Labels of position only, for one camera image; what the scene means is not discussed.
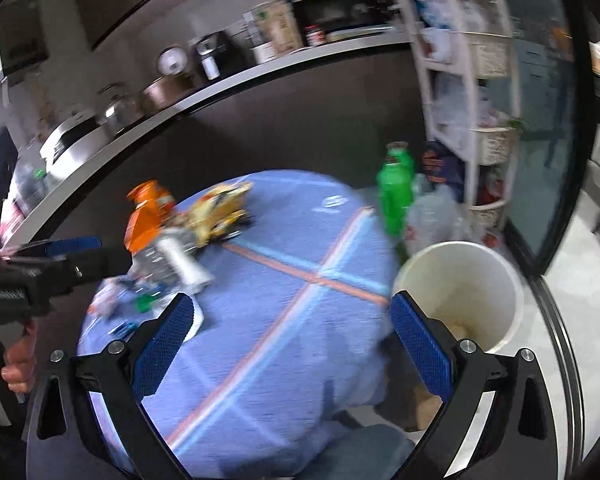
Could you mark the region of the person's left hand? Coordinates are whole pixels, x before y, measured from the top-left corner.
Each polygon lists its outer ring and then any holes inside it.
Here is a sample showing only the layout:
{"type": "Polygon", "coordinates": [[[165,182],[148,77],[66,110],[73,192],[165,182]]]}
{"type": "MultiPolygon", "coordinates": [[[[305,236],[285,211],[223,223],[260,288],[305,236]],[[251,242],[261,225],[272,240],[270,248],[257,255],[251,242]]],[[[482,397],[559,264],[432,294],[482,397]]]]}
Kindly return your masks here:
{"type": "Polygon", "coordinates": [[[37,340],[38,324],[35,320],[29,320],[23,324],[21,337],[5,352],[1,375],[14,393],[26,394],[33,389],[37,340]]]}

